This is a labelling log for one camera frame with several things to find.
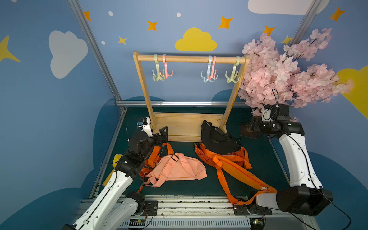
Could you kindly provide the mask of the pink waist bag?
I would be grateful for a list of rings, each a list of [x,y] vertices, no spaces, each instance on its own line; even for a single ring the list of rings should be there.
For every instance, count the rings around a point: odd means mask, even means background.
[[[158,188],[166,181],[192,181],[207,177],[206,168],[196,158],[186,157],[182,153],[175,153],[163,157],[157,166],[146,175],[144,186]]]

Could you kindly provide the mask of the black waist bag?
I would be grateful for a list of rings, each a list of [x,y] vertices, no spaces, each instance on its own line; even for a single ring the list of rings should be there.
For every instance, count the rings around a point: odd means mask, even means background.
[[[238,152],[242,147],[239,139],[224,133],[206,120],[201,125],[201,141],[208,150],[220,155]]]

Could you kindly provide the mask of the bright orange waist bag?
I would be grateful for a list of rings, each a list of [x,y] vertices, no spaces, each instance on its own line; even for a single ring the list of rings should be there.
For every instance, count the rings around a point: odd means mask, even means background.
[[[277,193],[277,190],[275,188],[267,185],[262,180],[260,180],[255,175],[253,175],[251,172],[247,171],[243,167],[237,165],[236,163],[222,156],[216,155],[212,158],[212,161],[215,164],[219,182],[225,194],[227,195],[229,201],[234,205],[238,205],[238,206],[250,205],[252,204],[253,200],[261,194],[266,194],[266,193],[276,194]],[[234,177],[235,179],[237,179],[238,181],[258,190],[258,192],[247,201],[239,201],[231,194],[226,178],[224,176],[223,170],[229,175],[231,175],[232,177]]]

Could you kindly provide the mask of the dark orange waist bag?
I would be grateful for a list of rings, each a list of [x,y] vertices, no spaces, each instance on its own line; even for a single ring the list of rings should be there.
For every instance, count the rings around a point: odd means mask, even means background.
[[[158,163],[162,159],[161,154],[163,153],[163,150],[164,150],[165,147],[167,147],[168,155],[173,155],[174,154],[172,146],[167,142],[162,144],[161,146],[155,146],[153,148],[153,151],[149,155],[148,159],[144,161],[143,169],[139,172],[139,176],[141,177],[141,180],[142,180],[142,185],[140,186],[140,188],[137,191],[138,194],[140,194],[142,189],[143,189],[143,186],[144,186],[143,183],[148,181],[147,175],[149,173],[151,173],[156,168],[156,166],[158,165]]]

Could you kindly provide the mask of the red orange waist bag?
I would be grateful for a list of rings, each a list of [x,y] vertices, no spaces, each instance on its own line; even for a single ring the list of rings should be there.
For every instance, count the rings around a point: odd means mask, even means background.
[[[227,153],[227,154],[217,154],[215,152],[210,151],[206,148],[203,143],[195,143],[195,152],[197,156],[206,164],[215,167],[215,163],[212,160],[214,156],[220,156],[225,159],[228,159],[235,164],[245,168],[245,169],[252,169],[251,164],[249,163],[249,156],[248,152],[244,147],[241,147],[239,151]]]

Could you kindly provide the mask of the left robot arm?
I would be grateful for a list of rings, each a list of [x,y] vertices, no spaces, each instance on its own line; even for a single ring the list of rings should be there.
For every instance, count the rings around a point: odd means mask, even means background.
[[[132,184],[144,167],[145,161],[153,154],[154,148],[168,141],[168,127],[148,136],[145,131],[136,132],[128,142],[127,153],[117,161],[109,182],[91,206],[74,224],[66,224],[64,230],[116,230],[128,218],[144,209],[145,198],[131,193],[116,209],[123,192]]]

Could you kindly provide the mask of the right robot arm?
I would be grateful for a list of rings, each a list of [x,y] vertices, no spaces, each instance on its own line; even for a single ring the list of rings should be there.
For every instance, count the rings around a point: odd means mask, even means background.
[[[333,194],[323,188],[309,158],[301,123],[292,121],[286,104],[266,105],[261,116],[249,123],[252,132],[273,135],[282,146],[289,170],[290,187],[276,193],[257,195],[260,207],[282,212],[317,216],[333,201]]]

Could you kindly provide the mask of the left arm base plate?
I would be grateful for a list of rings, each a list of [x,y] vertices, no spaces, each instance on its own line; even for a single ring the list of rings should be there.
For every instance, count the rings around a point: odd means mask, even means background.
[[[134,216],[156,216],[158,212],[158,201],[144,201],[139,203]]]

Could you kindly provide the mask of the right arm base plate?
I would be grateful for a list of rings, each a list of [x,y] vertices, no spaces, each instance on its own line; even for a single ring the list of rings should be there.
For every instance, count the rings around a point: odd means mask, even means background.
[[[254,200],[250,205],[233,205],[234,214],[236,216],[271,216],[272,210],[270,208],[265,208],[257,205]]]

